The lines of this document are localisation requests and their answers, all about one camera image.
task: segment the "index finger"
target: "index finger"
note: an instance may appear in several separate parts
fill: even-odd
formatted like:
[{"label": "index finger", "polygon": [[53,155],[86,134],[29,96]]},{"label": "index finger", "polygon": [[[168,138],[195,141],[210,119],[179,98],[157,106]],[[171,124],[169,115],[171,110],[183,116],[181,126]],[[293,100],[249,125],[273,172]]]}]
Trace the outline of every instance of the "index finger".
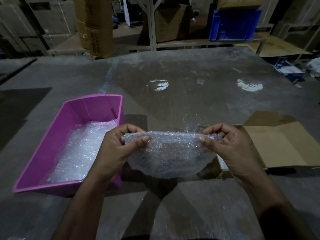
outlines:
[{"label": "index finger", "polygon": [[118,139],[121,139],[121,137],[125,133],[144,132],[143,129],[141,129],[140,127],[138,127],[136,125],[132,125],[132,124],[119,125],[118,127],[115,127],[114,130],[115,130],[115,134],[118,137]]},{"label": "index finger", "polygon": [[219,123],[219,124],[209,126],[205,130],[203,130],[202,133],[204,135],[210,135],[212,133],[220,133],[220,132],[227,134],[229,132],[234,132],[235,130],[237,130],[237,128],[232,125],[229,125],[226,123]]}]

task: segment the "plastic container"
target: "plastic container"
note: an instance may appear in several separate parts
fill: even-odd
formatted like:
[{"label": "plastic container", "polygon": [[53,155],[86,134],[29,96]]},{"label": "plastic container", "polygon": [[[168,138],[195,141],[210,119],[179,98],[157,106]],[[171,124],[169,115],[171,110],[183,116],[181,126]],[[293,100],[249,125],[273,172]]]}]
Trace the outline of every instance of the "plastic container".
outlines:
[{"label": "plastic container", "polygon": [[[58,163],[55,161],[57,154],[76,125],[113,119],[118,119],[117,125],[125,123],[121,95],[96,94],[66,101],[19,177],[13,192],[37,191],[57,196],[74,195],[82,180],[57,184],[46,182],[48,175]],[[116,175],[107,190],[114,190],[121,186],[120,176],[121,172]]]},{"label": "plastic container", "polygon": [[213,10],[209,40],[250,40],[254,35],[262,10],[233,8]]}]

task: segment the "forearm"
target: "forearm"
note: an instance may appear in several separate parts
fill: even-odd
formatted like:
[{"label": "forearm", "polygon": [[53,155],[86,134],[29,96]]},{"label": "forearm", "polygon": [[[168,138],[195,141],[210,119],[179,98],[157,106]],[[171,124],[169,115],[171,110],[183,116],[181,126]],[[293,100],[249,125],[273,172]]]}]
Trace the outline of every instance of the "forearm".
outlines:
[{"label": "forearm", "polygon": [[306,221],[266,174],[243,187],[266,239],[316,239]]},{"label": "forearm", "polygon": [[52,239],[95,239],[107,185],[88,174]]}]

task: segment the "bubble wrap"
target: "bubble wrap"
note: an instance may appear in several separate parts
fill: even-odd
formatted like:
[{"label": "bubble wrap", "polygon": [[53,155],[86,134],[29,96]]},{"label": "bubble wrap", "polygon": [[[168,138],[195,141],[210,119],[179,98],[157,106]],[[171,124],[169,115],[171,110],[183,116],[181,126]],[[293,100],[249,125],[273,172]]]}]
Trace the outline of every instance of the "bubble wrap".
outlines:
[{"label": "bubble wrap", "polygon": [[[122,136],[125,144],[141,136],[150,136],[147,148],[136,151],[128,158],[132,169],[140,170],[156,178],[170,179],[187,177],[201,171],[215,157],[199,142],[201,134],[150,131],[127,133]],[[220,134],[212,139],[222,141]]]},{"label": "bubble wrap", "polygon": [[68,137],[57,157],[58,164],[47,181],[60,183],[84,179],[96,156],[106,132],[117,126],[117,120],[89,122],[78,126]]}]

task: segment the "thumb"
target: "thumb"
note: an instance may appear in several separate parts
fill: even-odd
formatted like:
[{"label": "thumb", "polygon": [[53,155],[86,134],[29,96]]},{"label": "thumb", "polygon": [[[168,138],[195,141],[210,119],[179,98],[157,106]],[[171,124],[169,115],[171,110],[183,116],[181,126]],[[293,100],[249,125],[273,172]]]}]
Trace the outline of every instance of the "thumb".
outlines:
[{"label": "thumb", "polygon": [[221,145],[218,141],[214,139],[210,139],[209,137],[206,136],[201,136],[199,138],[199,141],[207,147],[210,151],[213,151],[217,154],[221,152],[223,145]]},{"label": "thumb", "polygon": [[127,145],[123,145],[122,149],[124,151],[124,156],[130,156],[132,153],[134,153],[135,150],[144,147],[149,140],[149,136],[142,136],[133,140]]}]

